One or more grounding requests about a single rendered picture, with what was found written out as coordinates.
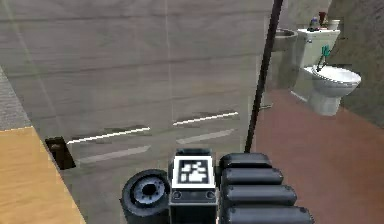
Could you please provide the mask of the light wooden table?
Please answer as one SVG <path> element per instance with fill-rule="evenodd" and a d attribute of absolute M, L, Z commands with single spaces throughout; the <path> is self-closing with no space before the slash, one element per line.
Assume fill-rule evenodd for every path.
<path fill-rule="evenodd" d="M 86 224 L 33 127 L 0 131 L 0 224 Z"/>

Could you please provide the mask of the white toilet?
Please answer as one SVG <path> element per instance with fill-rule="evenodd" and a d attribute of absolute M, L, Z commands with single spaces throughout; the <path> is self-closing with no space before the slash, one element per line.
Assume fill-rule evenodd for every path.
<path fill-rule="evenodd" d="M 323 116 L 334 116 L 343 97 L 352 93 L 361 83 L 356 72 L 327 62 L 316 71 L 321 56 L 321 47 L 333 46 L 340 34 L 339 30 L 319 30 L 310 32 L 298 29 L 296 42 L 297 79 L 291 93 L 305 102 L 314 112 Z"/>

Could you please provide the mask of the green handled toilet brush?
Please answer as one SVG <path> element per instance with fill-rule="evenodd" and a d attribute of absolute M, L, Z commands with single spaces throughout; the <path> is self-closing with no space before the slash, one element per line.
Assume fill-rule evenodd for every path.
<path fill-rule="evenodd" d="M 330 46 L 324 45 L 321 47 L 321 56 L 316 66 L 316 71 L 320 72 L 327 64 L 327 57 L 330 55 Z"/>

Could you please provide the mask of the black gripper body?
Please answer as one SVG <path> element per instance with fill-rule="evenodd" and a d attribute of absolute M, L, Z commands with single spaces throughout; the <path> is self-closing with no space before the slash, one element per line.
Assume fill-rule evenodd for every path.
<path fill-rule="evenodd" d="M 169 224 L 170 185 L 167 173 L 148 169 L 133 175 L 124 185 L 120 204 L 127 224 Z"/>

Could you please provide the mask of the grey round sink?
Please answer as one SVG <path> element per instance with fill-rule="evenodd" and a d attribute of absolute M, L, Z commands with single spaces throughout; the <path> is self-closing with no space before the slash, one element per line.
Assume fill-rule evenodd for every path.
<path fill-rule="evenodd" d="M 294 30 L 278 28 L 276 30 L 273 51 L 287 51 L 291 49 L 298 37 L 298 33 Z"/>

